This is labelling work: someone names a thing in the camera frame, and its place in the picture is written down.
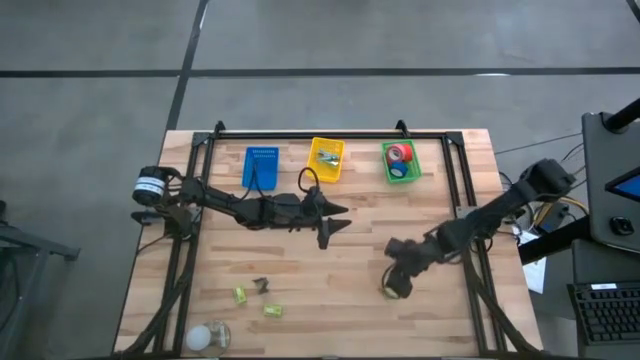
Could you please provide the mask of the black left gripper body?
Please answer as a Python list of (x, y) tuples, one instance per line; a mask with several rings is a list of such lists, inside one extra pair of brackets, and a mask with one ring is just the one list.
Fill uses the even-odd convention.
[(302, 189), (305, 194), (300, 202), (299, 215), (294, 219), (294, 229), (311, 228), (317, 232), (317, 242), (320, 249), (327, 249), (330, 232), (329, 221), (324, 219), (323, 210), (325, 198), (319, 187)]

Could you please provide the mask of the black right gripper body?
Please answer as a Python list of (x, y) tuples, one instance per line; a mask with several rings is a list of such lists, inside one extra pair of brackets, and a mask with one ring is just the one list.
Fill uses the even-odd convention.
[(427, 262), (425, 247), (414, 240), (401, 241), (391, 238), (384, 254), (393, 260), (382, 275), (382, 292), (391, 299), (408, 298), (413, 290), (412, 278), (425, 271)]

